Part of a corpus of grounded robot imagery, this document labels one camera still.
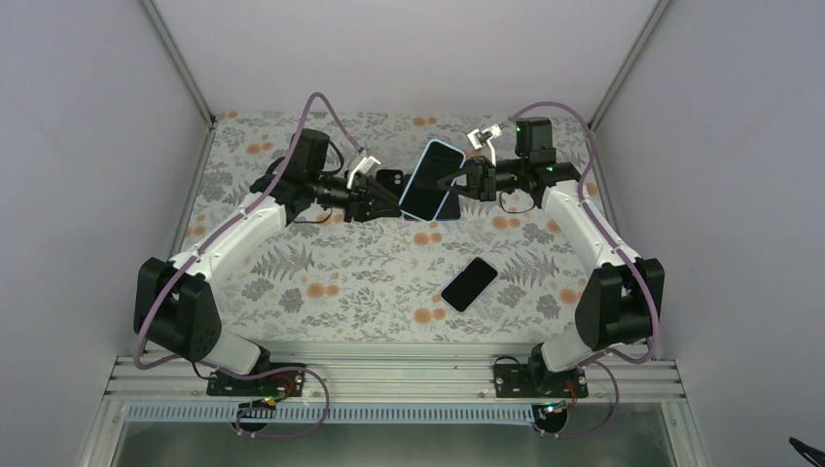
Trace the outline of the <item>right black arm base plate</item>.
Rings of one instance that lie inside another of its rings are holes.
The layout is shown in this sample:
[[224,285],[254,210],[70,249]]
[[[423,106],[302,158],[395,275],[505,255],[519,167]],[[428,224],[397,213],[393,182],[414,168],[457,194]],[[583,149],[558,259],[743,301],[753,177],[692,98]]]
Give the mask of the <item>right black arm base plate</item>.
[[492,364],[497,398],[587,398],[587,378],[578,369],[550,371],[543,361],[530,356],[525,363],[512,356],[500,356]]

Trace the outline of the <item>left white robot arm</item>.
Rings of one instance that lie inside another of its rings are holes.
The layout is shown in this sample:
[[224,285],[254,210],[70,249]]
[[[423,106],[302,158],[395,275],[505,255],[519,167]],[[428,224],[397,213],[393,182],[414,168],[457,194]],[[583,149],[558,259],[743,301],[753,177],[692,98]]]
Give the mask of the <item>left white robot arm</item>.
[[339,209],[346,222],[396,218],[398,199],[366,172],[377,160],[365,156],[339,177],[324,168],[333,143],[328,134],[304,128],[293,134],[289,152],[257,179],[240,206],[201,241],[168,260],[148,259],[139,269],[133,327],[133,363],[142,361],[147,342],[171,359],[202,363],[232,376],[248,394],[270,381],[269,352],[223,328],[213,288],[265,240],[294,224],[317,204]]

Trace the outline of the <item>black smartphone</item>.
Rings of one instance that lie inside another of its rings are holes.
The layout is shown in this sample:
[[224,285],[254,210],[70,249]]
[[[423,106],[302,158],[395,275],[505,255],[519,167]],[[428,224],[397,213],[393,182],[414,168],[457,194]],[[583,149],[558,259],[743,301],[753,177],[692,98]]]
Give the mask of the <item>black smartphone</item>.
[[455,193],[449,193],[445,199],[441,210],[439,211],[436,220],[440,222],[444,221],[456,221],[461,218],[461,209],[460,209],[460,197]]

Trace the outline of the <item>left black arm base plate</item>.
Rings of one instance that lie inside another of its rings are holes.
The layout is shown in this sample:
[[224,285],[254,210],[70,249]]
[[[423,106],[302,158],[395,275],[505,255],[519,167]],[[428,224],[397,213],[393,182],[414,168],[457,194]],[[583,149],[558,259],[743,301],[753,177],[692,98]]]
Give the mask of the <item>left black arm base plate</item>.
[[305,379],[305,364],[270,362],[268,369],[259,369],[254,375],[278,370],[256,379],[239,379],[221,372],[213,372],[206,386],[206,394],[213,397],[288,398],[301,397]]

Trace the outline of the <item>black phone case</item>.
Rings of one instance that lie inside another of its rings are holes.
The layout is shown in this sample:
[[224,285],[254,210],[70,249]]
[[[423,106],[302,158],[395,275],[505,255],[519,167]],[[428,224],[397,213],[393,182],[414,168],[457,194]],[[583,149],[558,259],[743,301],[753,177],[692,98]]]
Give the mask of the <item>black phone case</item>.
[[406,187],[405,174],[398,169],[379,169],[375,178],[385,190],[399,198]]

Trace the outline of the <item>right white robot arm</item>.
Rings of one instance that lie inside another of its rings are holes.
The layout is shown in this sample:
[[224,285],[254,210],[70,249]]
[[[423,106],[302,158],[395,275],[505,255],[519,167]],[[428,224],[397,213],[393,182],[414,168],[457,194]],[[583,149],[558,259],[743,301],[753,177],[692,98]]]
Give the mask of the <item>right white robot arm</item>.
[[572,327],[537,344],[528,360],[529,388],[550,396],[562,387],[564,372],[607,354],[636,365],[654,357],[664,268],[629,247],[587,196],[585,175],[572,163],[557,161],[550,119],[521,118],[514,125],[514,159],[473,158],[437,185],[479,201],[515,190],[530,195],[561,228],[589,273]]

